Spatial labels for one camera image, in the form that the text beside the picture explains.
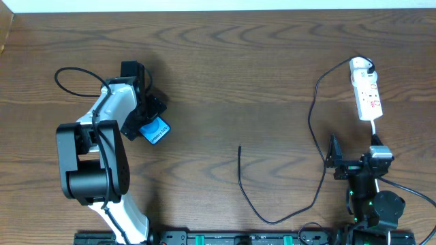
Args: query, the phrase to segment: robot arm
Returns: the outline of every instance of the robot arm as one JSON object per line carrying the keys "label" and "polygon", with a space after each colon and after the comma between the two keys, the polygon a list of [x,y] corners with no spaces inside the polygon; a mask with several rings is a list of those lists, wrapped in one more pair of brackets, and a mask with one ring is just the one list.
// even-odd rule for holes
{"label": "robot arm", "polygon": [[391,243],[390,232],[398,227],[405,201],[392,191],[379,191],[376,179],[388,173],[393,160],[389,147],[376,134],[368,153],[359,160],[344,160],[339,141],[331,135],[324,166],[335,169],[335,180],[348,181],[346,204],[355,220],[355,224],[338,231],[336,244],[358,244],[356,240],[365,239],[370,239],[370,244]]}
{"label": "robot arm", "polygon": [[[61,186],[67,198],[77,199],[100,214],[115,232],[118,243],[139,244],[147,241],[149,221],[128,192],[130,172],[121,133],[129,140],[143,135],[156,144],[170,130],[159,117],[166,106],[146,94],[150,87],[145,88],[144,66],[136,61],[122,62],[121,76],[108,79],[106,83],[110,87],[109,96],[108,89],[103,86],[101,96],[84,116],[57,129]],[[99,133],[94,132],[92,125],[93,112],[97,108],[95,124]],[[103,156],[97,143],[99,136],[109,177],[104,162],[100,161]],[[79,159],[80,155],[89,152],[100,152],[100,158]],[[108,203],[102,209],[108,185]]]}

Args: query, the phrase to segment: wooden table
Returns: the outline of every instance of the wooden table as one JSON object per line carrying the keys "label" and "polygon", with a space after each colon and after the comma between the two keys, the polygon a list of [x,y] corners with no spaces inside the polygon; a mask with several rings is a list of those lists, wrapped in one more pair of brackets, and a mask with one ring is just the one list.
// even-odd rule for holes
{"label": "wooden table", "polygon": [[[381,140],[396,160],[386,178],[436,198],[436,10],[153,12],[19,14],[0,56],[0,244],[71,244],[79,231],[105,231],[103,220],[59,182],[55,131],[95,99],[59,89],[60,67],[119,75],[138,60],[168,103],[172,132],[158,145],[123,138],[130,191],[154,226],[190,230],[299,229],[352,222],[345,181],[329,169],[314,207],[280,225],[260,221],[236,179],[270,220],[309,205],[322,161],[307,127],[316,80],[355,54],[373,59],[384,115]],[[91,76],[65,72],[78,93],[99,94]],[[369,147],[344,65],[320,86],[313,128],[324,154],[336,133],[347,158]],[[407,202],[399,227],[424,239],[436,211],[419,197],[381,184]]]}

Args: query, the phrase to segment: green connector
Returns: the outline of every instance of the green connector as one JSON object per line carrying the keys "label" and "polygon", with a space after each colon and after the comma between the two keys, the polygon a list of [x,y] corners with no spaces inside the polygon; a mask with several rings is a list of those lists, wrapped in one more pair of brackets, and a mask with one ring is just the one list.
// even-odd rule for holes
{"label": "green connector", "polygon": [[204,235],[196,236],[196,245],[204,245]]}
{"label": "green connector", "polygon": [[283,242],[284,242],[284,245],[293,245],[292,236],[290,236],[290,235],[283,236]]}

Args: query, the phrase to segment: black cable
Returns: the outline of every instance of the black cable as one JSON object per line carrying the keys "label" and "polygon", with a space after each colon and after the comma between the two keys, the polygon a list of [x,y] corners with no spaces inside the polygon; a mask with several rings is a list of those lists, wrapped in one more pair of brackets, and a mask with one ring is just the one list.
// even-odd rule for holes
{"label": "black cable", "polygon": [[[315,142],[315,146],[316,146],[316,148],[318,149],[318,152],[320,153],[320,156],[321,156],[321,159],[322,159],[323,164],[324,164],[324,162],[325,162],[326,160],[325,160],[325,158],[324,158],[324,155],[322,154],[321,148],[320,148],[320,146],[319,146],[319,144],[318,144],[318,141],[316,140],[315,134],[313,133],[312,126],[311,126],[312,110],[313,110],[313,106],[315,105],[315,102],[316,102],[316,95],[317,95],[317,92],[318,92],[318,86],[320,85],[320,82],[321,82],[322,78],[324,78],[325,76],[327,76],[330,72],[332,72],[332,71],[335,70],[336,68],[340,67],[340,66],[343,65],[344,63],[346,63],[346,62],[348,62],[348,61],[350,61],[351,59],[356,58],[356,57],[364,58],[365,60],[367,60],[368,62],[370,62],[370,63],[371,63],[371,67],[368,69],[368,73],[371,74],[371,73],[374,72],[374,70],[375,70],[375,65],[374,65],[374,63],[373,63],[370,59],[368,59],[367,57],[361,56],[361,55],[356,55],[356,56],[353,56],[353,57],[351,57],[351,58],[348,58],[348,59],[342,61],[342,62],[339,63],[338,65],[334,66],[332,69],[328,70],[328,71],[327,71],[326,73],[324,73],[324,74],[323,74],[323,75],[318,79],[318,81],[316,82],[315,92],[314,92],[314,94],[313,94],[313,101],[312,101],[311,107],[310,107],[310,109],[309,109],[309,115],[307,116],[307,124],[308,124],[308,126],[309,126],[309,130],[310,130],[310,132],[311,132],[311,134],[312,134],[313,142]],[[303,209],[301,209],[301,210],[299,210],[299,211],[296,211],[296,212],[294,212],[294,213],[292,213],[292,214],[289,214],[288,216],[286,216],[286,217],[284,217],[284,218],[281,218],[281,219],[279,219],[279,220],[277,220],[277,221],[268,221],[268,220],[266,220],[265,218],[263,218],[263,217],[259,214],[259,212],[254,208],[253,204],[251,204],[251,201],[250,201],[250,199],[248,198],[247,194],[245,194],[245,191],[244,191],[243,185],[242,185],[242,183],[241,183],[241,181],[240,181],[240,151],[241,151],[241,146],[239,146],[239,148],[238,148],[238,183],[239,183],[239,188],[240,188],[240,191],[243,193],[245,199],[247,200],[248,204],[250,205],[251,209],[253,210],[253,212],[254,212],[254,213],[255,213],[255,214],[260,218],[261,221],[264,221],[265,223],[267,223],[267,224],[269,224],[269,225],[276,225],[276,224],[278,224],[278,223],[281,223],[281,222],[283,222],[283,221],[286,221],[287,219],[289,219],[289,218],[291,218],[291,217],[293,217],[293,216],[296,216],[297,214],[301,214],[302,212],[307,211],[307,210],[309,210],[310,208],[313,207],[313,205],[314,205],[315,202],[316,202],[316,199],[318,198],[318,194],[320,193],[321,186],[322,186],[322,183],[323,183],[323,181],[324,181],[324,177],[326,176],[326,168],[325,168],[325,167],[324,167],[324,170],[323,170],[323,172],[322,172],[322,177],[321,177],[321,180],[320,180],[320,184],[318,185],[318,188],[317,188],[317,190],[316,190],[315,197],[313,198],[313,201],[312,201],[311,205],[309,205],[309,206],[307,206],[306,208],[303,208]]]}
{"label": "black cable", "polygon": [[308,245],[304,240],[302,240],[301,239],[301,237],[300,237],[300,234],[301,234],[301,231],[306,227],[306,226],[308,226],[308,225],[317,225],[317,226],[319,226],[320,228],[321,228],[321,230],[327,235],[327,241],[330,241],[330,233],[328,233],[327,232],[327,230],[325,230],[325,228],[323,228],[320,224],[318,224],[317,222],[308,222],[308,223],[305,223],[301,228],[300,228],[300,230],[298,230],[298,233],[297,233],[297,238],[303,243],[303,244],[306,244],[306,245]]}
{"label": "black cable", "polygon": [[151,72],[147,68],[144,68],[144,69],[145,69],[145,71],[147,72],[147,74],[149,75],[149,78],[150,78],[150,83],[147,86],[147,88],[145,89],[145,94],[147,94],[150,91],[151,87],[153,86],[153,77],[151,75]]}
{"label": "black cable", "polygon": [[112,224],[114,224],[115,228],[121,233],[121,236],[124,239],[124,242],[127,245],[130,245],[129,238],[127,238],[127,235],[125,234],[125,231],[120,227],[120,225],[117,223],[115,218],[112,216],[112,214],[109,212],[109,208],[104,208],[104,213],[109,217],[110,221],[112,221]]}
{"label": "black cable", "polygon": [[311,203],[311,205],[307,206],[306,208],[303,208],[299,211],[293,212],[291,214],[289,214],[288,216],[281,218],[277,221],[268,221],[266,220],[264,217],[262,217],[259,212],[254,208],[253,204],[251,204],[250,199],[248,198],[247,194],[245,194],[244,188],[243,188],[243,184],[240,181],[240,151],[241,151],[242,146],[239,146],[238,148],[238,183],[239,183],[239,188],[240,191],[243,193],[245,199],[247,200],[248,204],[250,205],[251,209],[253,210],[253,212],[260,218],[261,221],[264,221],[265,223],[269,224],[269,225],[276,225],[279,223],[282,223],[283,221],[286,221],[287,219],[296,216],[297,214],[301,214],[304,211],[309,210],[310,208],[312,208],[312,206],[315,204],[316,199],[318,198],[318,194],[320,193],[321,190],[321,186],[322,186],[322,182],[324,181],[324,176],[326,175],[326,168],[324,168],[324,171],[322,173],[322,177],[321,177],[321,181],[320,181],[320,185],[318,186],[318,189],[316,190],[316,194],[315,197],[313,198],[313,201]]}
{"label": "black cable", "polygon": [[54,80],[55,80],[57,86],[59,86],[59,88],[62,88],[62,90],[64,90],[67,93],[70,93],[70,94],[75,95],[75,96],[80,96],[80,97],[99,97],[99,95],[83,95],[83,94],[75,93],[75,92],[70,91],[70,90],[66,89],[65,87],[63,87],[61,85],[61,83],[58,81],[57,77],[62,71],[66,71],[66,70],[85,72],[86,74],[89,74],[89,75],[93,76],[94,78],[97,78],[108,89],[106,96],[97,105],[95,110],[93,110],[93,117],[92,117],[92,127],[93,127],[93,131],[94,131],[95,139],[97,140],[97,145],[98,145],[100,151],[102,152],[103,164],[104,164],[104,169],[106,172],[107,188],[106,188],[106,196],[104,198],[104,202],[103,202],[103,206],[102,206],[102,209],[104,209],[106,207],[106,205],[108,205],[108,202],[109,202],[109,194],[110,194],[110,187],[112,185],[112,182],[111,182],[112,179],[110,177],[110,171],[109,171],[109,166],[108,166],[108,157],[106,156],[106,152],[105,152],[104,147],[103,147],[102,139],[100,138],[101,132],[100,132],[100,130],[98,130],[95,121],[96,121],[96,118],[98,117],[99,111],[101,110],[102,106],[104,105],[104,102],[111,95],[112,90],[110,89],[109,85],[101,77],[99,77],[97,74],[95,74],[91,71],[88,71],[86,69],[79,68],[79,67],[63,67],[63,68],[60,68],[56,71],[56,73],[54,74]]}
{"label": "black cable", "polygon": [[102,101],[100,101],[100,103],[97,105],[97,107],[93,110],[93,117],[92,117],[92,128],[95,134],[95,139],[97,140],[97,145],[99,147],[99,150],[102,153],[102,158],[103,158],[103,164],[104,164],[104,170],[106,173],[106,196],[104,197],[104,202],[102,205],[102,209],[104,210],[104,213],[106,215],[108,215],[110,221],[112,222],[112,224],[114,224],[114,226],[120,231],[121,235],[123,236],[123,239],[125,241],[126,244],[130,244],[129,239],[127,238],[127,235],[125,234],[125,231],[123,231],[121,229],[121,227],[119,226],[119,224],[117,223],[117,221],[114,219],[114,217],[112,216],[112,214],[109,212],[109,209],[106,207],[108,205],[109,202],[109,196],[110,196],[110,187],[112,186],[112,178],[110,177],[110,169],[109,169],[109,165],[108,165],[108,157],[106,156],[106,151],[104,150],[103,147],[103,142],[101,139],[101,131],[98,129],[96,120],[98,117],[98,113],[101,110],[102,106],[104,105],[105,101],[109,98],[109,96],[112,94],[112,90],[109,87],[109,84],[107,84],[101,77],[99,77],[98,75],[96,75],[95,73],[82,69],[82,68],[78,68],[78,67],[64,67],[64,68],[60,68],[59,70],[56,71],[56,73],[54,74],[54,80],[56,82],[56,84],[59,86],[59,88],[62,88],[65,92],[70,93],[72,95],[75,96],[81,96],[81,97],[99,97],[99,95],[82,95],[82,94],[78,94],[75,92],[72,92],[66,88],[64,88],[61,83],[58,81],[57,76],[59,75],[59,73],[61,73],[62,71],[65,70],[74,70],[74,71],[82,71],[85,72],[86,74],[90,74],[93,77],[97,78],[100,82],[102,82],[102,84],[108,89],[106,96],[102,99]]}
{"label": "black cable", "polygon": [[[422,193],[419,193],[419,192],[417,192],[417,191],[415,191],[415,190],[412,190],[412,189],[410,189],[410,188],[407,188],[407,187],[405,187],[405,186],[402,186],[402,185],[400,185],[400,184],[397,184],[397,183],[395,183],[395,182],[392,182],[392,181],[387,180],[387,179],[385,179],[385,178],[382,178],[382,177],[380,177],[380,176],[377,176],[376,178],[379,179],[379,180],[381,180],[381,181],[383,181],[383,182],[385,182],[385,183],[387,183],[387,184],[390,184],[390,185],[395,186],[395,187],[397,187],[397,188],[400,188],[400,189],[402,189],[402,190],[404,190],[404,191],[408,191],[408,192],[410,192],[410,193],[412,193],[412,194],[414,194],[414,195],[417,195],[417,196],[419,196],[419,197],[425,199],[425,200],[428,201],[429,203],[431,203],[431,204],[436,208],[436,202],[433,201],[430,197],[427,197],[426,195],[424,195],[424,194],[422,194]],[[428,241],[430,241],[430,239],[435,235],[435,233],[436,233],[436,226],[433,228],[433,230],[430,232],[430,234],[429,234],[429,235],[424,239],[424,241],[422,241],[422,242],[420,243],[420,245],[424,245],[424,244],[426,244]]]}
{"label": "black cable", "polygon": [[106,86],[106,88],[108,89],[108,91],[110,91],[109,86],[106,84],[106,82],[104,82],[104,80],[97,76],[95,73],[85,70],[83,68],[79,68],[79,67],[64,67],[64,68],[60,68],[59,70],[56,71],[56,73],[54,74],[54,81],[56,82],[57,86],[59,86],[59,88],[62,88],[63,91],[75,95],[75,96],[80,96],[80,97],[100,97],[99,95],[83,95],[83,94],[79,94],[79,93],[75,93],[73,91],[70,91],[68,89],[66,89],[64,86],[61,85],[61,83],[58,81],[57,76],[62,72],[62,71],[66,71],[66,70],[72,70],[72,71],[81,71],[81,72],[85,72],[86,74],[89,74],[91,76],[93,76],[94,78],[97,78],[100,82],[102,82],[102,84],[104,84],[104,86]]}

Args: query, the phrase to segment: white power strip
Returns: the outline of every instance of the white power strip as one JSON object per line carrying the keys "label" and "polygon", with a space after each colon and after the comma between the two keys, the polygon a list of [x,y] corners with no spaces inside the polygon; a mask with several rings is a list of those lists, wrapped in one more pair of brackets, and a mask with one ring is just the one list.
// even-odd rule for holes
{"label": "white power strip", "polygon": [[377,72],[368,74],[368,68],[371,66],[369,61],[360,57],[349,62],[359,118],[373,123],[374,119],[383,115],[383,111],[377,87]]}

